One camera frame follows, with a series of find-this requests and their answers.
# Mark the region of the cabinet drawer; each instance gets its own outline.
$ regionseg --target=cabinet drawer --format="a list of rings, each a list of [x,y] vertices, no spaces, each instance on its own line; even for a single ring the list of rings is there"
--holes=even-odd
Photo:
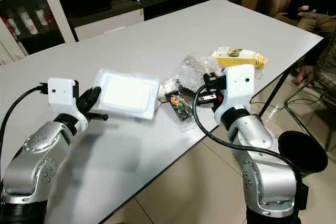
[[[134,10],[111,18],[75,27],[78,39],[84,40],[110,31],[119,30],[127,26],[143,22],[142,9]]]
[[[0,42],[0,66],[13,62],[12,58],[7,53],[6,49]]]

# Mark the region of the white bottle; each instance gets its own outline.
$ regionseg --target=white bottle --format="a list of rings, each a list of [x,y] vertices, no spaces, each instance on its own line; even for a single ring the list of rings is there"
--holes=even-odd
[[[19,28],[17,27],[15,21],[12,18],[8,18],[7,20],[8,20],[8,23],[10,23],[10,25],[14,27],[15,34],[20,35],[21,32],[20,32]]]
[[[41,22],[41,25],[43,26],[47,26],[48,22],[46,21],[46,17],[44,16],[44,10],[43,9],[39,9],[35,11],[38,20]]]
[[[34,25],[34,22],[32,21],[32,19],[30,18],[28,12],[23,8],[23,7],[19,7],[17,9],[17,12],[19,13],[22,22],[25,24],[25,26],[27,27],[27,29],[29,30],[29,32],[31,34],[37,34],[38,31]]]

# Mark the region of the white table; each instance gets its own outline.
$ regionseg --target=white table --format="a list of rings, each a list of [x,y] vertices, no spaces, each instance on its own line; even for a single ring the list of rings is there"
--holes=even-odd
[[[13,100],[49,77],[92,86],[100,68],[168,78],[185,56],[218,46],[246,48],[269,58],[255,93],[297,61],[321,37],[224,0],[212,0],[102,36],[66,45],[0,67],[1,117]],[[47,97],[33,94],[13,112],[5,134],[1,176],[25,138],[52,114]],[[215,127],[210,109],[201,121]],[[144,188],[204,134],[181,132],[169,104],[151,122],[110,117],[91,122],[78,136],[58,174],[47,223],[97,223]]]

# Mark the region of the white cabinet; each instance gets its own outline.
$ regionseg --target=white cabinet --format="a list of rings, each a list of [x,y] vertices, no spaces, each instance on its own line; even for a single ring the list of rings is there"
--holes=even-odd
[[[0,60],[5,57],[3,50],[6,58],[15,61],[73,42],[59,0],[0,0]]]
[[[75,28],[78,40],[88,39],[111,31],[120,30],[144,21],[143,9],[134,10],[118,16],[106,18]]]
[[[0,66],[13,62],[12,58],[7,53],[6,49],[0,42]]]

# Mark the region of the man's foot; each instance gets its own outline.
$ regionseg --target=man's foot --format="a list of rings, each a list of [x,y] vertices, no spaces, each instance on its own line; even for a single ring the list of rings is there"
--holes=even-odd
[[[303,66],[296,77],[292,79],[292,83],[296,86],[300,86],[303,80],[306,78],[306,68]]]

